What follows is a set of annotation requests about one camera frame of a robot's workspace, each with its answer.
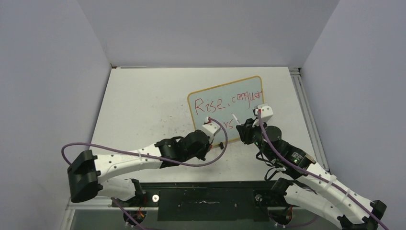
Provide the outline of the yellow-framed whiteboard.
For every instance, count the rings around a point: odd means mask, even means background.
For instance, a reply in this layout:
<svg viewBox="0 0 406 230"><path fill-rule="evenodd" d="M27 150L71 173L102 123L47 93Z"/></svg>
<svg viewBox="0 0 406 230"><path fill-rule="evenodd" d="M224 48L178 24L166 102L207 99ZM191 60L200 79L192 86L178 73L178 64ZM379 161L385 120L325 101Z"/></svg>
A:
<svg viewBox="0 0 406 230"><path fill-rule="evenodd" d="M214 118L226 129L231 142L239 139L232 113L244 123L254 116L254 107L264 103L262 79L253 76L191 92L187 101L195 129L202 128L206 117Z"/></svg>

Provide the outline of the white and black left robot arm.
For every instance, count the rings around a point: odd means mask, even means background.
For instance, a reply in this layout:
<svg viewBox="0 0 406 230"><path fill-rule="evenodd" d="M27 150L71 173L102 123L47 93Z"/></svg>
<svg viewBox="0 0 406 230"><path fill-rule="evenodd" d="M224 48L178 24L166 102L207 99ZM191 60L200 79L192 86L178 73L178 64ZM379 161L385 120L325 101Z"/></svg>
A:
<svg viewBox="0 0 406 230"><path fill-rule="evenodd" d="M119 175L186 165L192 158L204 161L213 139L214 134L196 130L185 137L166 138L128 153L98 155L85 150L67 170L71 202L81 203L96 196L106 196L138 206L143 199L138 180L120 180L117 179Z"/></svg>

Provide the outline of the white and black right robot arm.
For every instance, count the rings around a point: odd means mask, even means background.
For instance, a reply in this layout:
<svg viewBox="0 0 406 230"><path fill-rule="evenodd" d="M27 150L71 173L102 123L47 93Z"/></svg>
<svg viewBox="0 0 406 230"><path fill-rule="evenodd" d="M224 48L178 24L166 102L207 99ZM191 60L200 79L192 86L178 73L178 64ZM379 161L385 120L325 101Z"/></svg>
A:
<svg viewBox="0 0 406 230"><path fill-rule="evenodd" d="M369 200L345 186L305 151L282 140L278 127L247 119L237 125L237 131L244 144L259 149L259 160L291 177L274 183L273 203L304 208L341 230L388 229L382 222L387 209L384 202Z"/></svg>

